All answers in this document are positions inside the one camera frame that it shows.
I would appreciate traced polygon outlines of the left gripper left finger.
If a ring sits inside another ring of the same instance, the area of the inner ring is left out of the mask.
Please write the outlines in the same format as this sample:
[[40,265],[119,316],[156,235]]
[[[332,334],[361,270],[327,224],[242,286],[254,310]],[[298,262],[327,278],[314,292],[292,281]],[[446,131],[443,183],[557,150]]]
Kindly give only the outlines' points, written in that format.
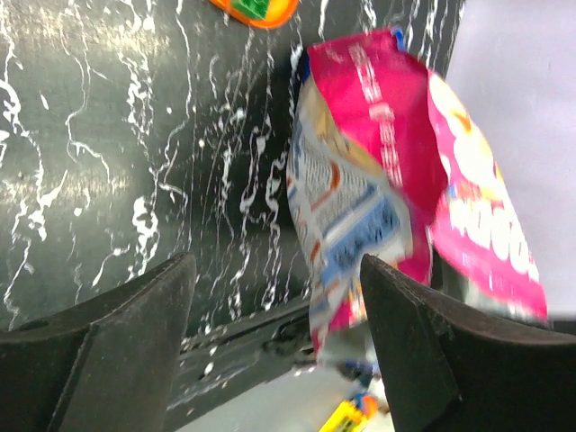
[[115,289],[1,334],[3,431],[159,431],[194,293],[179,253]]

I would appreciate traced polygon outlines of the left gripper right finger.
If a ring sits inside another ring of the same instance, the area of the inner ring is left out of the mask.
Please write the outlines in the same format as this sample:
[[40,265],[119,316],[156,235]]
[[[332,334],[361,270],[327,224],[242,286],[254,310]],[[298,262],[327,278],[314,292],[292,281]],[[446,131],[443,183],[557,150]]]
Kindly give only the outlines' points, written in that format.
[[374,256],[360,279],[396,430],[574,430],[573,327],[491,316]]

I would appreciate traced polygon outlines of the pink pet food bag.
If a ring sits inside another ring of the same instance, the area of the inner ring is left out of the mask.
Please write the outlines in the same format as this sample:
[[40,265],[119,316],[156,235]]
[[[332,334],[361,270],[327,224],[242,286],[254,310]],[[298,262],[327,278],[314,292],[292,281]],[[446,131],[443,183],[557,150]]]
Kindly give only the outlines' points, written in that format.
[[325,364],[373,365],[360,264],[424,285],[442,258],[466,304],[545,322],[545,291],[488,141],[389,29],[309,47],[286,168]]

